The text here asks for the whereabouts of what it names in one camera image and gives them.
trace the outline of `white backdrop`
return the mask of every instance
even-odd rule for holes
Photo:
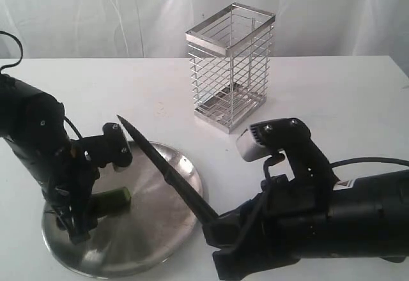
[[[185,57],[184,32],[232,2],[277,14],[275,56],[389,54],[409,74],[409,0],[0,0],[0,29],[27,57]]]

